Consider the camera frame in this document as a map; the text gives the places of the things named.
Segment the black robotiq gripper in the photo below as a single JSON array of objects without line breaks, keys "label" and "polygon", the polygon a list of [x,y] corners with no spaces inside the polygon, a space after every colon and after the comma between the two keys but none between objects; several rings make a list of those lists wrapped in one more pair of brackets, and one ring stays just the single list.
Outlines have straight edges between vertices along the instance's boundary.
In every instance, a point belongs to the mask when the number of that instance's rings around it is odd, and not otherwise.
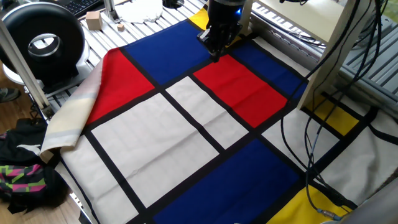
[{"label": "black robotiq gripper", "polygon": [[[224,46],[231,45],[243,28],[239,23],[243,7],[244,0],[208,1],[207,29],[197,35],[197,40],[207,49],[213,62],[219,61]],[[226,26],[226,30],[216,26]]]}]

